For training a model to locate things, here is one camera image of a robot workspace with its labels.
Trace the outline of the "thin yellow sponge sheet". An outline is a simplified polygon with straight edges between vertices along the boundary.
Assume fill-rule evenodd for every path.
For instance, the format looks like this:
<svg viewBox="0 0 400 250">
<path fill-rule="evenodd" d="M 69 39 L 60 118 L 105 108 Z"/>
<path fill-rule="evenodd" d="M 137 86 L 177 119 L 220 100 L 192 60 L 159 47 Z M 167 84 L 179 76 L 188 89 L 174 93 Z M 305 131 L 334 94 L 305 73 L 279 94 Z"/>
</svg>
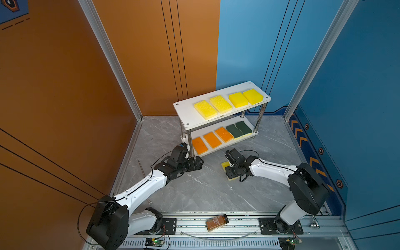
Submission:
<svg viewBox="0 0 400 250">
<path fill-rule="evenodd" d="M 228 176 L 228 174 L 227 174 L 227 168 L 230 167 L 230 163 L 229 163 L 228 161 L 223 162 L 223 163 L 221 164 L 221 166 L 222 166 L 222 168 L 223 168 L 223 170 L 224 170 L 224 173 L 226 174 L 227 179 L 228 179 L 229 181 L 233 181 L 233 180 L 236 180 L 236 179 L 239 178 L 239 176 L 233 176 L 233 177 L 229 177 L 229 176 Z"/>
</svg>

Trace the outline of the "orange sponge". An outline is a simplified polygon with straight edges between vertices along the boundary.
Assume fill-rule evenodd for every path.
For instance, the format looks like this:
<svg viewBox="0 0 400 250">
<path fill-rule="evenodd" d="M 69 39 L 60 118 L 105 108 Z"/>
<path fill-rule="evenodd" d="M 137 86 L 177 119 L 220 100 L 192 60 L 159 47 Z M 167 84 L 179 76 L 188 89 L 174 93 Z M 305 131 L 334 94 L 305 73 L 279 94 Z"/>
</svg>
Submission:
<svg viewBox="0 0 400 250">
<path fill-rule="evenodd" d="M 234 136 L 224 127 L 220 127 L 219 129 L 215 130 L 215 133 L 224 143 L 228 143 L 234 139 Z"/>
<path fill-rule="evenodd" d="M 208 148 L 205 145 L 205 143 L 201 137 L 197 137 L 197 138 L 193 139 L 192 144 L 193 144 L 193 148 L 195 149 L 195 151 L 198 155 L 202 155 L 202 154 L 208 152 Z"/>
<path fill-rule="evenodd" d="M 222 142 L 213 132 L 205 134 L 203 138 L 212 149 L 216 149 L 222 145 Z"/>
</svg>

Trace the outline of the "green yellow sponge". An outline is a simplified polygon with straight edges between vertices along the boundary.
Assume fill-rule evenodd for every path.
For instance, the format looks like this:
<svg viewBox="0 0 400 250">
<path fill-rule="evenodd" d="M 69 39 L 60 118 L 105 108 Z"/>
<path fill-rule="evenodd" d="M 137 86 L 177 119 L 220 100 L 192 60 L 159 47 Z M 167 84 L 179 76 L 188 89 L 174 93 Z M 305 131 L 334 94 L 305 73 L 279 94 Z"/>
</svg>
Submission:
<svg viewBox="0 0 400 250">
<path fill-rule="evenodd" d="M 242 132 L 243 136 L 253 133 L 253 130 L 244 121 L 236 123 L 235 126 Z"/>
<path fill-rule="evenodd" d="M 241 138 L 241 137 L 243 136 L 242 131 L 241 131 L 240 129 L 238 129 L 238 128 L 235 126 L 235 124 L 226 126 L 226 130 L 227 130 L 230 134 L 232 134 L 232 136 L 233 136 L 233 138 L 234 138 L 235 140 L 237 140 L 237 139 L 239 139 L 239 138 Z"/>
</svg>

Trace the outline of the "yellow sponge bottom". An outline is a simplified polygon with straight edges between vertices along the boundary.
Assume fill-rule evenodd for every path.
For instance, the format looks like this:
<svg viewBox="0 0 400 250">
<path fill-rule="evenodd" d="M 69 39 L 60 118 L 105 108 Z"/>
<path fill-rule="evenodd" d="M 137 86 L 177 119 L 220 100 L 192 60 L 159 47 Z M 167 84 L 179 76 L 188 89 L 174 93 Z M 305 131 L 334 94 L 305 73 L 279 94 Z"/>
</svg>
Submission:
<svg viewBox="0 0 400 250">
<path fill-rule="evenodd" d="M 221 95 L 211 98 L 210 103 L 221 114 L 232 111 L 232 106 Z"/>
</svg>

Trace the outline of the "yellow sponge top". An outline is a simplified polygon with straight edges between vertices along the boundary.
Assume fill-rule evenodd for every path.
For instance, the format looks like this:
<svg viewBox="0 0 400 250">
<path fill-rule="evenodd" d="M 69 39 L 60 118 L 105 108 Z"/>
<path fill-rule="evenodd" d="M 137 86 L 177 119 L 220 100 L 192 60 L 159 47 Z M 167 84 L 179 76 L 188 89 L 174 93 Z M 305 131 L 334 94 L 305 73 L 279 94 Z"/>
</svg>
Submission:
<svg viewBox="0 0 400 250">
<path fill-rule="evenodd" d="M 255 105 L 263 101 L 264 97 L 258 93 L 255 89 L 250 89 L 248 91 L 243 92 L 243 95 L 246 97 L 248 102 L 251 105 Z"/>
</svg>

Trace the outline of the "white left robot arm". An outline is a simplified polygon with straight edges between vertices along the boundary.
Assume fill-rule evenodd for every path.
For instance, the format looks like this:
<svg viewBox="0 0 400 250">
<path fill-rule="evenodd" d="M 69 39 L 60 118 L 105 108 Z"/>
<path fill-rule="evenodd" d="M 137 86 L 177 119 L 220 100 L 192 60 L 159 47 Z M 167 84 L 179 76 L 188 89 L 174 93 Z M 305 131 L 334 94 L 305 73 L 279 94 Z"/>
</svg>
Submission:
<svg viewBox="0 0 400 250">
<path fill-rule="evenodd" d="M 140 213 L 135 210 L 151 195 L 187 172 L 198 171 L 204 161 L 199 156 L 190 156 L 190 146 L 181 143 L 164 154 L 151 166 L 150 173 L 137 184 L 116 196 L 104 195 L 95 207 L 86 228 L 86 234 L 105 250 L 118 249 L 126 237 L 147 231 L 161 232 L 161 212 L 146 208 Z"/>
</svg>

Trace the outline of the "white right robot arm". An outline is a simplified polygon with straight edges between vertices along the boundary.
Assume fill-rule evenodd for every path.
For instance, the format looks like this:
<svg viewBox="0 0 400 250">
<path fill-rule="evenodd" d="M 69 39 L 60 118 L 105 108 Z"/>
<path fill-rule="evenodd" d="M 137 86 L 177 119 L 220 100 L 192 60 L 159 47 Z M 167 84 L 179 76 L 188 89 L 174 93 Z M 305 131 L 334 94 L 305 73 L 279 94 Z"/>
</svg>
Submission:
<svg viewBox="0 0 400 250">
<path fill-rule="evenodd" d="M 317 215 L 330 196 L 331 190 L 325 181 L 307 163 L 298 166 L 282 165 L 262 160 L 259 156 L 245 157 L 236 149 L 225 153 L 229 166 L 225 173 L 229 179 L 262 177 L 289 187 L 294 200 L 282 207 L 273 220 L 280 234 L 294 232 L 295 224 L 306 215 Z"/>
</svg>

